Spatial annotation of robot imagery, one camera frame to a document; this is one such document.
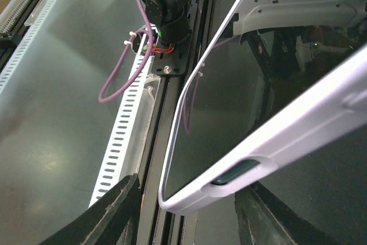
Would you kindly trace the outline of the phone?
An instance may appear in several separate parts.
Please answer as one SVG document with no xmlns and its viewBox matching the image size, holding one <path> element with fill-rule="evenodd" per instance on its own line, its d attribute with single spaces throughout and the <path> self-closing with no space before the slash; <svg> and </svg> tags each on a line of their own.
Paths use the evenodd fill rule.
<svg viewBox="0 0 367 245">
<path fill-rule="evenodd" d="M 160 207 L 193 213 L 366 124 L 366 0 L 213 0 Z"/>
</svg>

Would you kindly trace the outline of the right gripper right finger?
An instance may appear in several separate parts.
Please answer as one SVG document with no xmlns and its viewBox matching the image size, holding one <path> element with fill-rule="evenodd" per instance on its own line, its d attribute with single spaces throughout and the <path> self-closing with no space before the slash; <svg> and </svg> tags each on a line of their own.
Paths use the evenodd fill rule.
<svg viewBox="0 0 367 245">
<path fill-rule="evenodd" d="M 260 183 L 235 193 L 235 210 L 241 244 L 338 244 Z"/>
</svg>

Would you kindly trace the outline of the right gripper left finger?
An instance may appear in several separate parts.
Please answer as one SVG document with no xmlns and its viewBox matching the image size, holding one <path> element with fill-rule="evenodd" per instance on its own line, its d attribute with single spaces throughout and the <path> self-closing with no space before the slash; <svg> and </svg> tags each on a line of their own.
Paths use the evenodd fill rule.
<svg viewBox="0 0 367 245">
<path fill-rule="evenodd" d="M 41 244 L 117 244 L 130 224 L 136 244 L 141 209 L 137 174 L 125 176 L 77 219 Z"/>
</svg>

